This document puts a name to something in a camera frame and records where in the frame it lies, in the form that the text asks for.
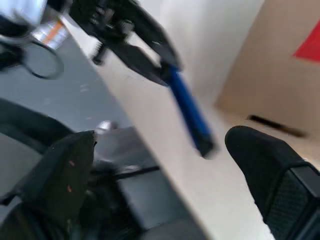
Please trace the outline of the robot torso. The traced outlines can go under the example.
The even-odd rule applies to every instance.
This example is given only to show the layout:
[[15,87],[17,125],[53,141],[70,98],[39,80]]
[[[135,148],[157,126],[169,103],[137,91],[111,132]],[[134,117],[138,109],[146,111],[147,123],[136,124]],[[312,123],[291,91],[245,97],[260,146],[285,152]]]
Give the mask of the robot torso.
[[185,240],[197,227],[113,98],[22,103],[0,97],[0,240],[7,193],[57,141],[95,131],[87,191],[69,240]]

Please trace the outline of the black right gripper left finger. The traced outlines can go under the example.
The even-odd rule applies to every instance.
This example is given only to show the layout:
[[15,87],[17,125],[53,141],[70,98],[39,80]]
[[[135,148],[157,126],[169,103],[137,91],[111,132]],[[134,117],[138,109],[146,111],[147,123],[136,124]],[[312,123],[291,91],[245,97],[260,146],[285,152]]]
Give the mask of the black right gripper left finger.
[[7,240],[70,240],[97,143],[95,131],[55,142],[7,193]]

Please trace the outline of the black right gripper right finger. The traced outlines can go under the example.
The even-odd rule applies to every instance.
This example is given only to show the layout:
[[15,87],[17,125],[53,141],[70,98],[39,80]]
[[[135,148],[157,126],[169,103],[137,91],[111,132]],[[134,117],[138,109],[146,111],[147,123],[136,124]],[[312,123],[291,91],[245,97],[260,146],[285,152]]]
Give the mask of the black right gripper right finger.
[[320,240],[320,171],[251,127],[232,127],[224,142],[274,239]]

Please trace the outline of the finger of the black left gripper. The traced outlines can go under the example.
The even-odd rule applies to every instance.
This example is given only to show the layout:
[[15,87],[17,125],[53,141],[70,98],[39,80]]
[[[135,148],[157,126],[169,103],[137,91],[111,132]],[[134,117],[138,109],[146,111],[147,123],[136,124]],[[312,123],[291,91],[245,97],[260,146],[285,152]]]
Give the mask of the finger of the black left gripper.
[[169,45],[156,43],[154,47],[159,51],[158,64],[155,64],[139,47],[127,43],[119,44],[119,58],[132,71],[158,85],[168,87],[168,64],[165,63],[165,57],[171,56]]
[[159,56],[160,62],[175,67],[178,71],[183,65],[165,29],[138,2],[135,5],[135,33]]

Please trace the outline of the brown cardboard box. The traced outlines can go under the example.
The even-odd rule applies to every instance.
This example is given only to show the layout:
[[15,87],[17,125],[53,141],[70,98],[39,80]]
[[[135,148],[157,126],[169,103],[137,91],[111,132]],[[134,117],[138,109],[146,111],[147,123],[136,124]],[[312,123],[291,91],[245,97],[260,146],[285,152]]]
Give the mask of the brown cardboard box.
[[294,57],[320,20],[320,0],[265,0],[216,107],[286,141],[320,168],[320,62]]

